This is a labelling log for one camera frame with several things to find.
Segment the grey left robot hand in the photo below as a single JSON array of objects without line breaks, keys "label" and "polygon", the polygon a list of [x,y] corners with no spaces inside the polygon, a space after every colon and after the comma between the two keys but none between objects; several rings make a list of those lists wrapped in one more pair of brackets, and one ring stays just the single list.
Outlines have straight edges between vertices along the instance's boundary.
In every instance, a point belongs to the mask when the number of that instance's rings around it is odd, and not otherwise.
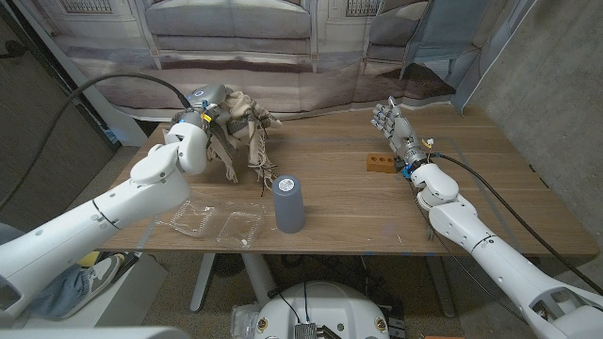
[{"label": "grey left robot hand", "polygon": [[202,114],[206,109],[208,109],[206,114],[211,118],[211,121],[225,124],[231,118],[225,100],[232,92],[230,88],[223,84],[208,84],[193,90],[188,96],[188,101],[195,111],[176,113],[171,119],[171,124],[188,122],[201,127],[204,122]]}]

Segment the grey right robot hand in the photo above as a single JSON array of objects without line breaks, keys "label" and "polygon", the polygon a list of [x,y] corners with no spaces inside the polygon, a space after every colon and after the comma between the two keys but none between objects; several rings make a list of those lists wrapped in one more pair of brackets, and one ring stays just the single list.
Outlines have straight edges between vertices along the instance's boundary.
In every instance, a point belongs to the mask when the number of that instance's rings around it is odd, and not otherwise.
[{"label": "grey right robot hand", "polygon": [[402,115],[393,96],[388,97],[387,105],[376,105],[370,123],[389,140],[390,148],[404,162],[403,169],[408,174],[428,163],[427,155],[419,146],[416,131]]}]

